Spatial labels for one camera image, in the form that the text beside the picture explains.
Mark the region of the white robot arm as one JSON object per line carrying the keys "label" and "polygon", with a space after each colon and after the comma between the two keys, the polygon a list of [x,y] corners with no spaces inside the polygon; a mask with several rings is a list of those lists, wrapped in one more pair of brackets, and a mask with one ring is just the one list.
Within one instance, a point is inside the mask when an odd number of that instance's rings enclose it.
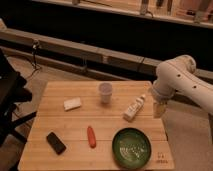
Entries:
{"label": "white robot arm", "polygon": [[196,61],[189,55],[161,62],[151,87],[153,98],[158,103],[167,102],[179,91],[213,117],[213,85],[196,77],[195,70]]}

